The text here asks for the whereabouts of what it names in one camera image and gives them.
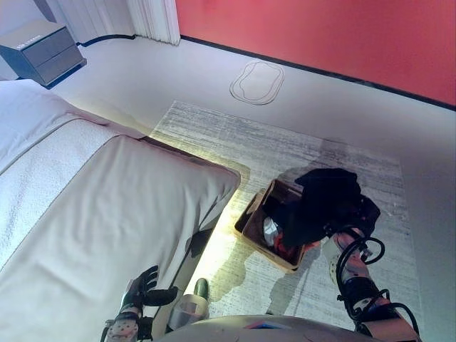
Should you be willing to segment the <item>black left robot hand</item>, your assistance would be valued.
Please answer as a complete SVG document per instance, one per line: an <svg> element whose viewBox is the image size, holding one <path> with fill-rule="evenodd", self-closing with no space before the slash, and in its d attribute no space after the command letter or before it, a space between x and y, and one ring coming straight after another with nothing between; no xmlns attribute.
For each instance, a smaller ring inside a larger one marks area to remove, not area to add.
<svg viewBox="0 0 456 342"><path fill-rule="evenodd" d="M156 289L159 266L154 265L130 281L123 295L120 312L137 309L143 312L145 306L160 307L171 304L178 295L178 288Z"/></svg>

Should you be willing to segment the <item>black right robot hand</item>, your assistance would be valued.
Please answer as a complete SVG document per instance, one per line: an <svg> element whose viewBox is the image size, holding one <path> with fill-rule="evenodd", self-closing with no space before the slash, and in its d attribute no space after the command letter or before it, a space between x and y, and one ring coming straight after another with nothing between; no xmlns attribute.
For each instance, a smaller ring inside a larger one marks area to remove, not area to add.
<svg viewBox="0 0 456 342"><path fill-rule="evenodd" d="M363 236L370 236L380 216L380 209L368 197L359 195L339 202L333 209L324 230L328 236L345 229L358 229Z"/></svg>

